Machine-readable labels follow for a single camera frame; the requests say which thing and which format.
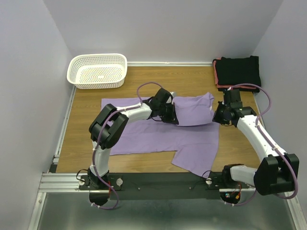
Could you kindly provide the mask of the purple t-shirt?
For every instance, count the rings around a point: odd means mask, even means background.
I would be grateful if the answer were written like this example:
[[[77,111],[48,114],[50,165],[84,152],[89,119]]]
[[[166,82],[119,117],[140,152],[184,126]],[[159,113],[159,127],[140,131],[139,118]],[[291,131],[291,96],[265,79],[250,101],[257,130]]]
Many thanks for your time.
[[[214,96],[174,98],[178,125],[140,120],[128,124],[111,155],[175,151],[172,164],[202,176],[219,146],[219,124],[212,121]]]

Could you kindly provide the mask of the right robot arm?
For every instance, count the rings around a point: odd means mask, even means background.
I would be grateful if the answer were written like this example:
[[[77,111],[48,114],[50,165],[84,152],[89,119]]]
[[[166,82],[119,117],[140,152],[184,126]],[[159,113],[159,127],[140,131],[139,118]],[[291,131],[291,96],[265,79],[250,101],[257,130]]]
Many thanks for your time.
[[[298,157],[288,154],[273,140],[256,112],[249,106],[243,106],[238,89],[230,88],[223,92],[223,100],[218,103],[213,122],[240,130],[260,160],[258,168],[243,164],[226,165],[221,175],[223,186],[230,188],[241,182],[255,187],[262,196],[285,198],[282,194],[291,192],[286,199],[292,199],[297,195]]]

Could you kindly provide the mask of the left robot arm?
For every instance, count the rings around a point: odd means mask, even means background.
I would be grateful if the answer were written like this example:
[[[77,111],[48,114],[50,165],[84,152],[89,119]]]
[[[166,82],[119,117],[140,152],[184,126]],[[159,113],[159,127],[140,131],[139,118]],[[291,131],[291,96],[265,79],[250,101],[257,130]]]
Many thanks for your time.
[[[88,169],[89,185],[95,190],[110,188],[107,174],[111,148],[119,141],[126,125],[159,117],[167,124],[178,125],[175,92],[160,88],[155,96],[134,105],[115,107],[107,104],[89,127],[93,144],[92,163]]]

